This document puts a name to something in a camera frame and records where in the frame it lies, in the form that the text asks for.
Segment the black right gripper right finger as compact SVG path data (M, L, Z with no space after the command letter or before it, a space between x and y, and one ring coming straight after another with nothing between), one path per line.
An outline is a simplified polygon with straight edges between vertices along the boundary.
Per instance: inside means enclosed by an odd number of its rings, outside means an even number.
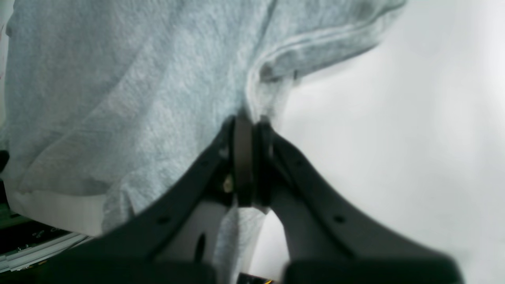
M265 121L255 128L260 185L283 224L284 284L462 284L453 259L390 230L339 195Z

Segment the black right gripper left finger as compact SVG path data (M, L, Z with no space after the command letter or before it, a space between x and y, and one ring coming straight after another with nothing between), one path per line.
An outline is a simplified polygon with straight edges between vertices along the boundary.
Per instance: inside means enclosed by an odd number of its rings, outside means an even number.
M213 265L233 206L236 150L251 153L252 124L227 119L175 185L112 232L50 260L43 284L221 284Z

